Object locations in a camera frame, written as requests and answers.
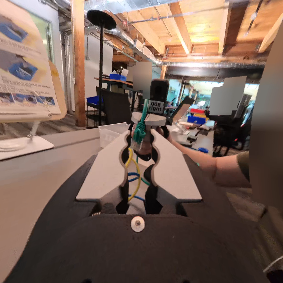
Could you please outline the clear plastic container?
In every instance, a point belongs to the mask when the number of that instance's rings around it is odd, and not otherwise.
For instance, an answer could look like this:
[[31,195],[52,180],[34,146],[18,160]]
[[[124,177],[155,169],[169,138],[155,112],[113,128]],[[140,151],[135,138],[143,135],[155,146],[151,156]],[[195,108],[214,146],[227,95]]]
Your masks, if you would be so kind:
[[111,125],[99,126],[99,135],[100,135],[100,146],[101,148],[105,148],[112,141],[114,141],[117,137],[119,137],[123,132],[128,130],[129,124],[116,123]]

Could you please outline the wooden post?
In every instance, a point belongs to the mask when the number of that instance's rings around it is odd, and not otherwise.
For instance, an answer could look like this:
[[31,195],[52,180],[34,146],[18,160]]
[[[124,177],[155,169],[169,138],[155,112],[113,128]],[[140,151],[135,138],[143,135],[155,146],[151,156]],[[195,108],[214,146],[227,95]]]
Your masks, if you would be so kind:
[[85,113],[85,14],[84,1],[71,0],[71,23],[73,36],[73,76],[75,117],[79,127],[86,126]]

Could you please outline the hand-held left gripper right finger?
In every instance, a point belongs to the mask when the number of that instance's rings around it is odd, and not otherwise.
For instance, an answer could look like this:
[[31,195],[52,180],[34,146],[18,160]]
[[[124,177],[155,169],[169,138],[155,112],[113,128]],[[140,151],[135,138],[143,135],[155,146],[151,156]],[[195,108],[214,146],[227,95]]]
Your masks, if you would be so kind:
[[150,130],[151,158],[145,169],[150,183],[145,193],[146,214],[187,214],[184,204],[199,203],[202,196],[185,156],[156,130]]

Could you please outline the black chair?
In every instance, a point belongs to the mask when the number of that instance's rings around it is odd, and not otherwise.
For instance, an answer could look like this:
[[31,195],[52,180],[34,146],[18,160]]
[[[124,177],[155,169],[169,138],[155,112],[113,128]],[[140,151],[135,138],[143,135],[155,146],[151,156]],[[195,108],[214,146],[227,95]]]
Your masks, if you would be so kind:
[[131,111],[128,95],[96,87],[98,109],[105,114],[105,124],[131,124]]

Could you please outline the person's right forearm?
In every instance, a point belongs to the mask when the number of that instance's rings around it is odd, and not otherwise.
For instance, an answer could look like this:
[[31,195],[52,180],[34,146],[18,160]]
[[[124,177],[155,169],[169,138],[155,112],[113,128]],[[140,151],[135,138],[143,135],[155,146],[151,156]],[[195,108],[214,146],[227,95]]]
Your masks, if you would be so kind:
[[189,156],[219,186],[240,186],[242,172],[238,166],[236,155],[212,157],[208,154],[186,148],[175,140],[168,139],[178,150]]

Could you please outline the black floor lamp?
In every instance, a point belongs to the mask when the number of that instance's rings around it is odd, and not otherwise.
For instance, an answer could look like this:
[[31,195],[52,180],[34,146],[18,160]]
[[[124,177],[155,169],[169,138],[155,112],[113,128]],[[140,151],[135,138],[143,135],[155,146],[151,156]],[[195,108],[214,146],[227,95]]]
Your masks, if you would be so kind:
[[100,49],[99,49],[99,94],[98,94],[98,125],[101,126],[102,121],[102,76],[103,76],[103,41],[104,41],[104,28],[113,30],[117,24],[115,19],[108,13],[100,10],[89,10],[87,12],[88,21],[95,27],[100,28]]

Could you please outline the person's right hand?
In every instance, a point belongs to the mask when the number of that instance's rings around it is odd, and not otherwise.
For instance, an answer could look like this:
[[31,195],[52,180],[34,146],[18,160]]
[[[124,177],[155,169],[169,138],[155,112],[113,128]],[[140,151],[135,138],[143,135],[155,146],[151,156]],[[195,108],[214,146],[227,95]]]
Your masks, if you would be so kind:
[[[146,136],[142,141],[142,145],[141,145],[141,150],[140,150],[140,154],[141,155],[147,155],[147,154],[151,154],[152,152],[152,145],[151,145],[151,129],[152,126],[146,126]],[[173,139],[172,136],[168,130],[167,126],[157,126],[155,128],[155,130],[161,135],[163,136],[166,140],[168,140],[171,144],[173,144]]]

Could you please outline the printed instruction sheet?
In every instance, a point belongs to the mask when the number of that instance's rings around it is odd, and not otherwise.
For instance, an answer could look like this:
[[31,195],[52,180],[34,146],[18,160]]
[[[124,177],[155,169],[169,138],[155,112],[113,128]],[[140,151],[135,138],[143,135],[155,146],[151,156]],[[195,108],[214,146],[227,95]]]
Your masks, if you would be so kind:
[[59,114],[41,34],[28,13],[0,16],[0,108],[3,114]]

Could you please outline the white stand base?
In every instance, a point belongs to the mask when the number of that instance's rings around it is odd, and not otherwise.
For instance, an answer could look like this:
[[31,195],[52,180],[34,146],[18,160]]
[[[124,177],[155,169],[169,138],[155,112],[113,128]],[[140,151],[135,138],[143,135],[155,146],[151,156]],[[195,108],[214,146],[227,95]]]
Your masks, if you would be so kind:
[[36,132],[40,121],[33,123],[30,133],[25,137],[0,141],[0,161],[21,157],[54,148],[54,145]]

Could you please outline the silver ventilation duct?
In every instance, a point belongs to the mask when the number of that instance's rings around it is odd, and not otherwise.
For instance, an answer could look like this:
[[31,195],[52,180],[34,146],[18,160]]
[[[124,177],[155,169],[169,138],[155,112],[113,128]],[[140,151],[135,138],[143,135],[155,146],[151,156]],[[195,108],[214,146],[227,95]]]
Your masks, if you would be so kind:
[[99,10],[119,14],[174,2],[178,2],[178,0],[88,0],[84,2],[84,10],[86,12]]

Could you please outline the narrow silver duct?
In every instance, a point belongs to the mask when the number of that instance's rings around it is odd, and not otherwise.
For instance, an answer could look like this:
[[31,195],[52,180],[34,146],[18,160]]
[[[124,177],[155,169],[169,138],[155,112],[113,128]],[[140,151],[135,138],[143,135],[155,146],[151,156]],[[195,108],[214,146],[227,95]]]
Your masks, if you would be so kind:
[[136,54],[138,54],[143,59],[151,61],[156,66],[163,66],[164,63],[162,60],[156,58],[154,54],[146,47],[144,46],[139,40],[137,39],[131,39],[123,30],[120,28],[115,28],[112,30],[107,30],[104,28],[104,34],[110,34],[113,36],[118,37],[120,40],[122,40],[127,46],[129,46],[130,49],[133,50]]

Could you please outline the wooden workbench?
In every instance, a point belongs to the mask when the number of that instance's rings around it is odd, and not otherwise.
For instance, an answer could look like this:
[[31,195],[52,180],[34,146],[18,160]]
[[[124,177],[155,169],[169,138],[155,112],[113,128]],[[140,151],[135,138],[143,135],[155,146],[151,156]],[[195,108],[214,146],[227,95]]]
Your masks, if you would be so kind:
[[122,81],[122,80],[113,80],[110,78],[102,77],[102,84],[107,85],[107,90],[114,91],[112,88],[115,86],[117,89],[123,89],[124,91],[129,92],[129,103],[131,112],[138,109],[139,97],[142,94],[142,91],[133,89],[133,82],[131,81]]

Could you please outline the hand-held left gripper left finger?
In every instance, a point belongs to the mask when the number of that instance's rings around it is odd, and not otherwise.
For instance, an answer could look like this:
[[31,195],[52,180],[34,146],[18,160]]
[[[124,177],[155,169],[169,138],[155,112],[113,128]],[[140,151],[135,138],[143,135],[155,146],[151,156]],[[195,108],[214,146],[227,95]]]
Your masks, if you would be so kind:
[[77,196],[77,201],[96,202],[126,214],[129,209],[129,182],[126,163],[129,159],[131,131],[126,130],[96,156]]

